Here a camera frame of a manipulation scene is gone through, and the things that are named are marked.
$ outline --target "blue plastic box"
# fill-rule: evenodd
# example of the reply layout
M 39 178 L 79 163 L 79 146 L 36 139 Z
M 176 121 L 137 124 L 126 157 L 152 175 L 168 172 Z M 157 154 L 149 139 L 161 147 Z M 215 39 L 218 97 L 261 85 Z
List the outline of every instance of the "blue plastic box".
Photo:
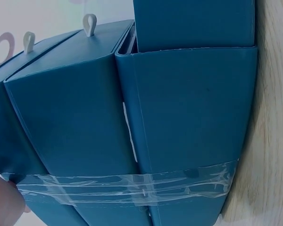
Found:
M 80 31 L 5 81 L 21 125 L 51 175 L 139 173 L 115 61 L 115 50 L 132 24 L 133 20 L 102 24 L 91 37 Z M 103 189 L 64 188 L 65 195 Z M 75 209 L 88 225 L 151 224 L 147 207 L 86 206 L 92 197 L 79 198 L 83 203 L 77 200 Z
M 142 173 L 237 161 L 250 116 L 257 47 L 137 53 L 134 38 L 133 27 L 116 58 Z M 236 163 L 229 165 L 228 176 L 235 167 Z M 194 177 L 200 177 L 197 171 L 191 180 Z M 210 186 L 191 190 L 206 191 Z M 151 218 L 155 226 L 211 226 L 225 198 L 158 203 L 150 206 Z
M 45 39 L 35 44 L 31 53 L 26 55 L 21 52 L 0 66 L 0 173 L 3 176 L 5 176 L 4 173 L 20 174 L 11 178 L 6 176 L 6 179 L 19 183 L 26 174 L 48 174 L 48 171 L 27 138 L 7 95 L 3 81 L 71 38 L 77 32 Z M 57 205 L 58 202 L 51 199 L 52 204 L 44 203 L 47 199 L 48 197 L 44 197 L 43 202 L 29 202 L 28 205 L 48 226 L 55 226 L 60 223 L 87 226 L 74 207 Z
M 255 0 L 134 0 L 139 52 L 252 47 Z

